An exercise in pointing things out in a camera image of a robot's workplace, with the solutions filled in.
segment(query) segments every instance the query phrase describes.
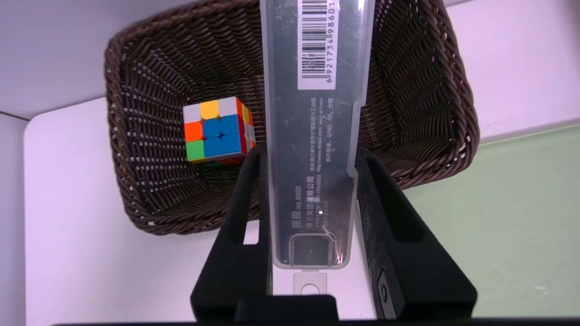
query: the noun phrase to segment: white surface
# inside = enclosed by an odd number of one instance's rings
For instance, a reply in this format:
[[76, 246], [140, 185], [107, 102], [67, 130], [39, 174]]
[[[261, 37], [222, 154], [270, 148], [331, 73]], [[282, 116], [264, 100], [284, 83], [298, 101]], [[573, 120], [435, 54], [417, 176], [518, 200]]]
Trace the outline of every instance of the white surface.
[[0, 325], [24, 325], [24, 176], [26, 121], [0, 114]]
[[[193, 320], [189, 295], [217, 231], [156, 237], [127, 218], [97, 99], [34, 118], [25, 134], [28, 326]], [[257, 238], [258, 223], [248, 224]], [[341, 318], [374, 318], [357, 238], [350, 264], [328, 276]], [[274, 293], [292, 272], [274, 271]]]
[[475, 0], [447, 12], [483, 141], [580, 119], [580, 1]]
[[103, 96], [103, 53], [126, 26], [191, 0], [0, 1], [0, 111], [32, 118]]

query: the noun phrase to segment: barcode label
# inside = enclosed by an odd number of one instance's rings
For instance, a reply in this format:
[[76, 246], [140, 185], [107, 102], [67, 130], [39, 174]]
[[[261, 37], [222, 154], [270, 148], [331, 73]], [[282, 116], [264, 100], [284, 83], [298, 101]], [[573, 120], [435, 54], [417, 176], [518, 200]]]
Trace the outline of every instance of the barcode label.
[[339, 0], [298, 0], [298, 89], [336, 88]]

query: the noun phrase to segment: white wall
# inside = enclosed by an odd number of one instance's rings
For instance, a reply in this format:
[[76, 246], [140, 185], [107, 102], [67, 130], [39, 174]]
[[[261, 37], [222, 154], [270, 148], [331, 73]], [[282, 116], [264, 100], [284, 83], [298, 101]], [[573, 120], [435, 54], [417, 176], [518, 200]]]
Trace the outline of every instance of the white wall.
[[447, 12], [483, 141], [580, 122], [579, 0], [474, 0]]
[[26, 121], [0, 114], [0, 325], [23, 326]]
[[103, 96], [108, 40], [129, 24], [188, 2], [0, 1], [0, 111], [32, 118]]

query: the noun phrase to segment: hole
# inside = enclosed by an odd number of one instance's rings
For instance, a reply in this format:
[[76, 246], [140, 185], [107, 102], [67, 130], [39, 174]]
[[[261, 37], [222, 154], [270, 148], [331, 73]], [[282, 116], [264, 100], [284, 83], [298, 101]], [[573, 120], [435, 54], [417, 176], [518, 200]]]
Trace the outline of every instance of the hole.
[[306, 284], [300, 291], [302, 295], [320, 294], [320, 291], [314, 284]]

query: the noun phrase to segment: brown wicker basket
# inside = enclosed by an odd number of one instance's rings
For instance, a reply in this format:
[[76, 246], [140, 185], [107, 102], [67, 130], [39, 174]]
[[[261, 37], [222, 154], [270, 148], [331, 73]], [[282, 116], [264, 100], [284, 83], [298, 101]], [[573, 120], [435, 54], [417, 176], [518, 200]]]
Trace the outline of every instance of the brown wicker basket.
[[[401, 188], [469, 166], [479, 142], [473, 96], [440, 0], [376, 0], [359, 144]], [[108, 122], [125, 209], [140, 229], [220, 226], [238, 166], [185, 160], [182, 107], [238, 96], [266, 140], [258, 0], [205, 0], [118, 33], [105, 52]], [[250, 219], [259, 213], [254, 193]]]

